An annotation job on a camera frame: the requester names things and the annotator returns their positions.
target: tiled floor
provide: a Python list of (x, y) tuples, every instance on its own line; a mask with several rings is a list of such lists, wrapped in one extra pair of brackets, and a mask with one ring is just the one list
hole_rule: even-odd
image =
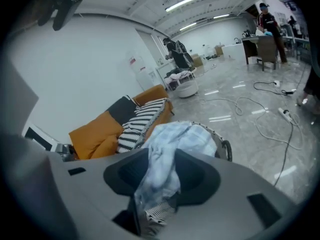
[[(317, 119), (311, 113), (316, 102), (313, 97), (302, 107), (296, 105), (297, 97), (302, 93), (309, 77), (310, 66), (293, 58), (289, 60), (291, 63), (287, 66), (277, 64), (275, 71), (271, 65), (262, 71), (260, 64), (246, 65), (223, 57), (212, 59), (204, 66), (205, 74), (198, 72), (198, 95), (184, 99), (178, 98), (174, 92), (169, 95), (174, 106), (173, 121), (190, 120), (210, 126), (230, 141), (234, 163), (254, 170), (272, 184), (281, 170), (286, 144), (267, 139), (258, 132), (255, 121), (264, 113), (260, 111), (263, 108), (248, 99), (240, 98), (238, 105), (243, 114), (238, 115), (232, 102), (214, 99), (235, 101), (239, 97), (248, 97), (262, 104), (268, 108), (268, 113), (257, 120), (261, 132), (268, 137), (285, 141), (289, 139), (291, 126), (281, 117), (278, 108), (285, 109), (287, 103), (290, 112), (299, 117), (304, 143), (302, 146), (300, 132), (295, 126), (290, 144), (296, 148), (302, 147), (302, 150), (288, 148), (285, 173), (276, 187), (299, 203), (308, 197), (318, 180), (320, 118)], [(283, 96), (255, 90), (253, 87), (255, 82), (269, 83), (274, 80), (281, 82), (280, 89), (277, 89), (279, 92), (297, 90), (293, 95)], [(256, 87), (274, 90), (274, 87), (267, 84)]]

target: black and white striped pillow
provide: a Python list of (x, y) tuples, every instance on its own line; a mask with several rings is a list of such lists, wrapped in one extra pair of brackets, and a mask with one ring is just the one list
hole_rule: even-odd
[(127, 128), (118, 138), (118, 147), (116, 149), (117, 153), (124, 153), (132, 150), (140, 137), (141, 133), (139, 131)]
[(137, 141), (146, 130), (146, 125), (160, 110), (165, 100), (161, 98), (149, 101), (134, 111), (136, 116), (122, 125), (124, 131), (118, 138), (117, 153), (128, 152), (136, 147)]

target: black cushion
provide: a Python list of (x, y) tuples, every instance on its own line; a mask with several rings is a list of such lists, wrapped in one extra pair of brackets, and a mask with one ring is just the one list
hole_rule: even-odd
[(106, 111), (120, 124), (127, 123), (131, 118), (136, 116), (135, 110), (137, 105), (126, 97), (118, 99)]

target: person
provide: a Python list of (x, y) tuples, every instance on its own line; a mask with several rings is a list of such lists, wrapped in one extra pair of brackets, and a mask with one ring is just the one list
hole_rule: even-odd
[[(308, 97), (308, 95), (316, 96), (318, 100), (320, 100), (320, 77), (316, 74), (313, 67), (311, 67), (309, 78), (305, 84), (303, 89), (303, 94), (297, 99), (297, 104), (302, 106), (304, 104), (304, 100)], [(313, 108), (313, 114), (320, 115), (320, 101), (317, 101)]]
[(295, 38), (302, 38), (302, 33), (300, 31), (300, 25), (296, 22), (294, 17), (291, 15), (290, 20), (288, 21), (290, 26), (292, 27), (293, 35)]
[(169, 52), (169, 55), (165, 56), (167, 60), (169, 58), (173, 58), (178, 68), (181, 68), (181, 69), (189, 68), (189, 65), (186, 62), (184, 55), (176, 52), (176, 42), (172, 41), (169, 37), (166, 37), (163, 39), (163, 44), (166, 46)]
[(280, 27), (275, 20), (275, 17), (268, 11), (268, 7), (265, 3), (259, 5), (261, 14), (258, 16), (258, 28), (262, 32), (271, 32), (274, 38), (275, 45), (279, 51), (281, 62), (287, 64), (287, 56), (285, 53), (285, 45), (280, 34)]

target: orange sofa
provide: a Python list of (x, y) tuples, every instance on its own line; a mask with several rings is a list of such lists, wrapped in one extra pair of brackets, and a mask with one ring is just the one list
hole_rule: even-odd
[[(133, 100), (141, 107), (147, 102), (168, 97), (164, 87), (159, 84), (135, 96)], [(145, 133), (144, 141), (157, 125), (170, 121), (172, 110), (172, 103), (166, 101), (164, 110)], [(123, 131), (123, 127), (105, 111), (93, 121), (70, 132), (69, 136), (78, 159), (85, 160), (114, 155), (118, 147), (117, 138)]]

